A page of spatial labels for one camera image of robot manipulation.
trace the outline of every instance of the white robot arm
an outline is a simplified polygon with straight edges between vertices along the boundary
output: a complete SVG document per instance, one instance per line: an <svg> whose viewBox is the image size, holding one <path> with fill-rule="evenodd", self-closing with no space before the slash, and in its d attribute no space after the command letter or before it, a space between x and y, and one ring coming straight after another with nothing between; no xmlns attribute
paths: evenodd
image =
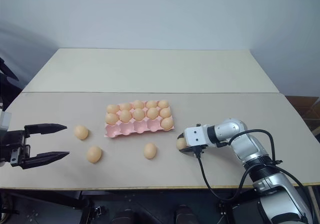
<svg viewBox="0 0 320 224"><path fill-rule="evenodd" d="M247 127L242 121L233 118L215 126L197 125L186 128L179 138L184 136L188 147L181 151L195 152L195 148L200 148L196 157L203 171L200 161L202 149L219 148L230 144L248 171L254 190L260 194L260 210L263 212L261 215L267 223L312 224L312 215L307 205L288 178L275 166L274 149L272 149L272 160L257 138L248 133L241 134L246 130Z"/></svg>

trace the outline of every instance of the floor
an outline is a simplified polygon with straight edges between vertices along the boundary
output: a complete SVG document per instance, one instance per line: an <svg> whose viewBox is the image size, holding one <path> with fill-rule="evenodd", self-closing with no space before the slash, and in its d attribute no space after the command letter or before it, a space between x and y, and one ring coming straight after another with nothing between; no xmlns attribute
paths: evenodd
<svg viewBox="0 0 320 224"><path fill-rule="evenodd" d="M92 224L108 224L116 213L125 209L132 209L139 216L138 223L144 224L172 224L174 223L175 209L181 205L188 205L197 216L200 224L225 223L221 219L217 208L218 200L207 190L189 191L141 191L135 193L119 192L108 193L106 196L92 195L90 198L94 206L105 206L107 213L92 221ZM227 197L230 191L224 191L220 195ZM23 198L14 197L15 209L19 215L12 215L7 224L77 224L81 219L81 210L74 210L52 203L44 203ZM256 210L249 214L244 210ZM234 209L236 223L261 223L256 204L251 203L243 209Z"/></svg>

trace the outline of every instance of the egg carton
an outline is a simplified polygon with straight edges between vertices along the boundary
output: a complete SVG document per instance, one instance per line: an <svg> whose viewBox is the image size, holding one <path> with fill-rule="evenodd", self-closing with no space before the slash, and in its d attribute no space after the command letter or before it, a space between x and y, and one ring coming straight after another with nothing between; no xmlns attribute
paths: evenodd
<svg viewBox="0 0 320 224"><path fill-rule="evenodd" d="M134 109L132 108L130 110L132 118L130 119L129 122L124 123L121 120L118 120L114 125L110 125L108 123L104 124L104 129L105 129L105 133L104 136L105 137L109 137L109 138L115 138L118 135L129 135L131 133L143 133L146 131L151 131L151 132L155 132L158 130L164 130L165 129L163 127L161 127L161 121L164 119L163 117L161 117L160 115L157 116L155 119L150 119L147 117L147 111L148 108L146 108L146 103L147 101L142 101L144 103L144 108L142 109L145 113L145 117L141 120L141 121L137 121L136 119L133 118L133 112ZM160 112L161 108L159 108L158 106L156 107L156 109L158 110L158 112ZM170 129L168 129L167 131L174 129L175 126L173 125Z"/></svg>

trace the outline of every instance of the white table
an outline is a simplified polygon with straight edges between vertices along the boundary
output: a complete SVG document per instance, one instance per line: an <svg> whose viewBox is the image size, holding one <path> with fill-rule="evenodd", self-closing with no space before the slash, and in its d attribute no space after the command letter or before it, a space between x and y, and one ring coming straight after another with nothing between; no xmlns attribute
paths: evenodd
<svg viewBox="0 0 320 224"><path fill-rule="evenodd" d="M24 92L279 91L249 50L61 48Z"/></svg>
<svg viewBox="0 0 320 224"><path fill-rule="evenodd" d="M140 135L104 137L106 106L133 100L167 99L175 129ZM167 93L22 93L9 107L10 130L26 124L59 123L68 129L47 135L32 135L27 143L31 155L50 151L70 151L63 159L46 166L22 170L9 163L0 168L0 188L18 189L166 189L204 188L196 158L176 149L176 138L196 123L218 124L225 118L243 120L248 128L268 130L274 137L280 167L307 185L320 184L320 145L282 94L167 94ZM80 141L73 127L83 124L89 137ZM255 134L271 153L264 134ZM147 142L158 147L157 156L147 160ZM102 159L86 160L90 146L103 149ZM229 147L206 149L202 157L209 183L216 188L239 185L244 168Z"/></svg>

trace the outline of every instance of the egg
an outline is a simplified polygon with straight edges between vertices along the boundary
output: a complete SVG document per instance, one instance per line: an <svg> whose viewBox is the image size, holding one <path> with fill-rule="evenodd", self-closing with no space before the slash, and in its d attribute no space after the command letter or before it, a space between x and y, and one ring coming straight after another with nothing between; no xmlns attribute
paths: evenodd
<svg viewBox="0 0 320 224"><path fill-rule="evenodd" d="M140 108L137 108L133 112L133 118L136 119L137 121L141 121L143 118L145 118L145 116L146 116L145 112Z"/></svg>
<svg viewBox="0 0 320 224"><path fill-rule="evenodd" d="M176 148L178 148L178 150L181 150L186 147L187 147L186 139L185 138L178 138L178 140L176 141Z"/></svg>
<svg viewBox="0 0 320 224"><path fill-rule="evenodd" d="M107 108L106 111L108 113L116 113L119 111L119 106L115 104L110 104L106 108Z"/></svg>
<svg viewBox="0 0 320 224"><path fill-rule="evenodd" d="M172 118L164 118L161 121L161 127L165 130L169 130L170 128L172 128L174 125L174 121L172 120Z"/></svg>
<svg viewBox="0 0 320 224"><path fill-rule="evenodd" d="M74 135L80 140L86 139L88 134L89 134L88 128L86 128L85 126L77 125L74 128Z"/></svg>
<svg viewBox="0 0 320 224"><path fill-rule="evenodd" d="M123 121L124 123L127 123L130 121L130 119L132 118L132 114L131 112L129 112L128 110L123 110L120 113L120 120Z"/></svg>
<svg viewBox="0 0 320 224"><path fill-rule="evenodd" d="M155 108L157 106L157 102L154 100L148 101L145 105L147 108Z"/></svg>
<svg viewBox="0 0 320 224"><path fill-rule="evenodd" d="M119 104L120 110L131 110L132 109L132 105L130 103L122 103Z"/></svg>
<svg viewBox="0 0 320 224"><path fill-rule="evenodd" d="M145 104L140 100L136 100L136 101L134 101L132 103L132 106L133 106L134 109L136 109L136 108L141 108L142 109L142 108L145 107Z"/></svg>
<svg viewBox="0 0 320 224"><path fill-rule="evenodd" d="M105 116L105 122L110 124L110 125L114 125L116 124L116 122L119 120L119 116L115 113L108 113Z"/></svg>
<svg viewBox="0 0 320 224"><path fill-rule="evenodd" d="M150 108L146 113L146 116L152 120L156 119L156 117L159 116L159 111L156 108Z"/></svg>
<svg viewBox="0 0 320 224"><path fill-rule="evenodd" d="M169 107L169 102L166 100L161 100L158 103L159 108L168 108Z"/></svg>
<svg viewBox="0 0 320 224"><path fill-rule="evenodd" d="M157 153L157 147L153 143L147 143L143 150L143 155L147 159L152 159Z"/></svg>
<svg viewBox="0 0 320 224"><path fill-rule="evenodd" d="M90 147L86 153L86 159L91 163L96 163L102 156L100 147Z"/></svg>
<svg viewBox="0 0 320 224"><path fill-rule="evenodd" d="M168 118L171 116L171 111L169 108L163 108L162 110L160 110L159 114L163 118Z"/></svg>

